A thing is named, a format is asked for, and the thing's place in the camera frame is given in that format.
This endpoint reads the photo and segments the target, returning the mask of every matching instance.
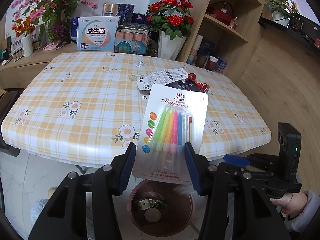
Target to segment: potted plant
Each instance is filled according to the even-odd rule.
[[[286,27],[290,21],[289,17],[299,13],[298,5],[294,1],[290,1],[292,5],[289,4],[288,0],[268,0],[266,2],[267,8],[271,10],[273,21],[277,21]]]
[[[30,12],[30,22],[34,25],[39,23],[41,18],[48,27],[48,38],[51,41],[58,41],[68,38],[71,15],[78,7],[78,1],[86,4],[92,9],[98,5],[87,0],[16,0],[11,7],[19,5],[18,10],[13,14],[15,19],[20,17],[21,10],[27,8],[23,14]],[[45,25],[40,27],[39,39],[42,38]]]
[[[177,58],[194,22],[191,8],[186,0],[161,0],[149,6],[147,22],[152,23],[153,31],[159,31],[158,57]]]
[[[30,16],[28,16],[25,20],[21,18],[17,18],[12,20],[13,24],[11,29],[15,32],[17,37],[23,35],[22,38],[22,47],[24,52],[24,57],[29,57],[33,53],[32,41],[31,41],[31,33],[35,30],[35,26],[30,21]]]

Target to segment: white vase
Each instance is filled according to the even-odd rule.
[[[165,32],[159,31],[158,57],[169,60],[176,60],[187,37],[175,37],[170,41],[170,35],[164,35]]]
[[[29,57],[33,53],[31,34],[22,38],[22,47],[24,52],[24,57]]]
[[[273,13],[272,13],[272,16],[273,16],[273,21],[276,21],[276,20],[280,20],[280,19],[285,18],[281,12],[273,12]],[[289,22],[290,22],[290,19],[289,19],[289,18],[283,19],[283,20],[281,20],[281,21],[276,21],[276,23],[279,23],[279,24],[281,24],[281,25],[283,25],[283,26],[285,26],[285,27],[288,27]]]

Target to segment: gray sleeve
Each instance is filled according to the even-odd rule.
[[[310,223],[320,206],[320,197],[316,193],[311,190],[306,190],[303,193],[308,197],[308,202],[304,210],[295,219],[288,220],[289,216],[287,216],[284,221],[286,228],[290,232],[301,233]]]

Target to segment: yellow plaid tablecloth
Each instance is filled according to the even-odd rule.
[[[30,83],[4,119],[4,141],[42,157],[100,167],[137,144],[149,91],[129,74],[183,67],[210,85],[200,154],[208,159],[270,142],[271,132],[226,76],[133,54],[80,52],[57,56]]]

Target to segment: human hand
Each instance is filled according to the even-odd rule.
[[[298,216],[306,207],[308,197],[303,193],[285,193],[280,199],[270,198],[273,205],[282,207],[283,214],[289,214],[291,218]]]

